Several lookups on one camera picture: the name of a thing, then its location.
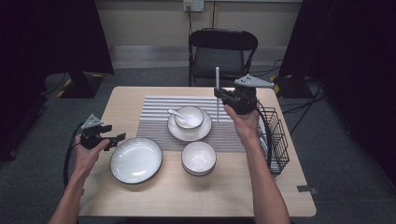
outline hand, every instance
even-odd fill
[[[74,173],[78,172],[86,178],[90,174],[95,163],[98,161],[99,153],[105,149],[110,141],[105,139],[92,149],[87,149],[80,143],[81,135],[76,136],[75,141],[76,163]]]
[[[259,137],[259,112],[254,110],[246,115],[237,115],[233,108],[229,105],[225,105],[224,110],[233,120],[236,133],[241,139],[242,144],[244,144],[249,139],[257,139]]]

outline chair backrest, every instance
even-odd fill
[[[256,36],[239,30],[205,28],[193,32],[189,38],[189,46],[207,49],[235,49],[255,51],[259,41]]]

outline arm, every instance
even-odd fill
[[[290,217],[285,201],[268,169],[258,138],[259,113],[240,116],[225,105],[225,111],[233,119],[236,133],[247,152],[247,165],[253,192],[254,217],[257,224],[288,223]]]
[[[80,144],[80,136],[76,137],[76,164],[61,201],[52,215],[49,224],[76,224],[78,219],[79,201],[84,188],[85,179],[99,158],[99,153],[108,145],[104,140],[93,149],[87,149]]]

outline dish rack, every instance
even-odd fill
[[[288,154],[288,141],[286,140],[285,131],[283,129],[282,121],[278,118],[276,110],[272,107],[260,106],[265,123],[269,127],[269,137],[271,137],[271,165],[270,172],[273,176],[280,175],[286,164],[290,161]],[[260,118],[259,139],[262,144],[262,150],[265,159],[268,160],[268,138],[264,128],[264,122]]]

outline wooden table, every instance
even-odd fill
[[[299,192],[306,180],[273,90],[257,89],[265,107],[274,107],[289,142],[290,162],[276,183],[291,217],[312,217],[316,207],[310,192]],[[113,130],[104,136],[136,136],[146,95],[213,96],[213,88],[117,87],[102,117]],[[114,148],[102,152],[88,177],[81,198],[80,216],[104,217],[253,217],[253,202],[246,153],[218,153],[215,169],[206,176],[189,175],[180,151],[164,151],[163,165],[149,181],[126,185],[110,172]]]

